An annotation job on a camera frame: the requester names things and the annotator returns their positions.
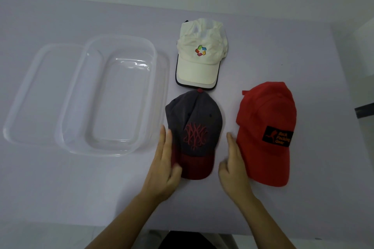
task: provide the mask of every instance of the plastic container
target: plastic container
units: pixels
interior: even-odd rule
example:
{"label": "plastic container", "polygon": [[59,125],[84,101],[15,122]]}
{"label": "plastic container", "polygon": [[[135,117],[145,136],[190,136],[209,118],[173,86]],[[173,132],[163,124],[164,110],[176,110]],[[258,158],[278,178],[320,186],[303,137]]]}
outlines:
{"label": "plastic container", "polygon": [[57,122],[57,144],[72,153],[119,156],[146,145],[163,120],[169,67],[153,44],[102,35],[87,42]]}
{"label": "plastic container", "polygon": [[58,147],[56,123],[82,45],[49,44],[39,50],[17,92],[3,134],[13,144]]}

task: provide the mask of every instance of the tabletop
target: tabletop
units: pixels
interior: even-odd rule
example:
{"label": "tabletop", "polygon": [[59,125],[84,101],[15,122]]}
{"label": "tabletop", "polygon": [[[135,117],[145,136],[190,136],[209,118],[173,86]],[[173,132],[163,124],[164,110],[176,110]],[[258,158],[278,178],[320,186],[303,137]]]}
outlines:
{"label": "tabletop", "polygon": [[[218,164],[242,90],[284,81],[297,124],[290,179],[254,193],[293,238],[369,240],[374,232],[374,175],[326,23],[166,10],[73,0],[0,0],[0,122],[4,122],[36,52],[45,44],[84,44],[105,33],[149,39],[170,62],[167,103],[189,91],[175,83],[176,41],[185,20],[223,22],[229,49],[209,95],[223,117],[213,172],[183,180],[147,228],[250,234],[223,192]],[[107,225],[138,193],[156,145],[122,157],[87,157],[59,148],[17,146],[0,138],[0,218]]]}

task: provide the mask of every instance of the embroidered red monogram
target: embroidered red monogram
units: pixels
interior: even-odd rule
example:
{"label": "embroidered red monogram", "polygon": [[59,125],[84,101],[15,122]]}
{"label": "embroidered red monogram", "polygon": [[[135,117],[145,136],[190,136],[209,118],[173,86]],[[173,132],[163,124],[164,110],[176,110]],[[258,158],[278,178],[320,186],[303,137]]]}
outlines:
{"label": "embroidered red monogram", "polygon": [[205,145],[205,135],[208,133],[205,126],[202,126],[201,124],[196,126],[195,123],[193,125],[189,123],[186,125],[185,130],[187,131],[187,135],[183,139],[183,141],[185,143],[188,143],[191,146],[192,150]]}

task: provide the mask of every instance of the red cap brim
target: red cap brim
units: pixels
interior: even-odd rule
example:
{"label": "red cap brim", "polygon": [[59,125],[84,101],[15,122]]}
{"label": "red cap brim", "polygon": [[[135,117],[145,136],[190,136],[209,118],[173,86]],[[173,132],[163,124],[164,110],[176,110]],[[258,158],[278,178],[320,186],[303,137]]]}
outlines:
{"label": "red cap brim", "polygon": [[192,157],[181,153],[172,145],[171,166],[178,163],[182,167],[182,177],[190,180],[204,179],[211,174],[214,166],[214,152],[204,157]]}
{"label": "red cap brim", "polygon": [[[242,127],[239,128],[236,142],[250,178],[275,187],[282,187],[287,184],[289,178],[289,148],[263,141],[258,142]],[[273,148],[273,152],[269,152],[268,148]]]}

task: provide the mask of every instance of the cap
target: cap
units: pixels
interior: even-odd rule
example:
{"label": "cap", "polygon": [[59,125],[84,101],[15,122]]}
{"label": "cap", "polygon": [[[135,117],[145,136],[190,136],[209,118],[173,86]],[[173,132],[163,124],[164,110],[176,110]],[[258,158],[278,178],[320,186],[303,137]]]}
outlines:
{"label": "cap", "polygon": [[182,177],[199,180],[209,176],[214,166],[215,147],[222,129],[217,103],[202,89],[172,100],[166,119],[173,134],[172,165],[182,167]]}
{"label": "cap", "polygon": [[243,91],[236,123],[236,142],[247,174],[260,183],[281,187],[289,178],[289,144],[296,125],[296,106],[283,82],[265,82]]}
{"label": "cap", "polygon": [[176,76],[185,85],[215,86],[220,61],[226,57],[227,47],[221,22],[204,18],[184,22],[177,42]]}

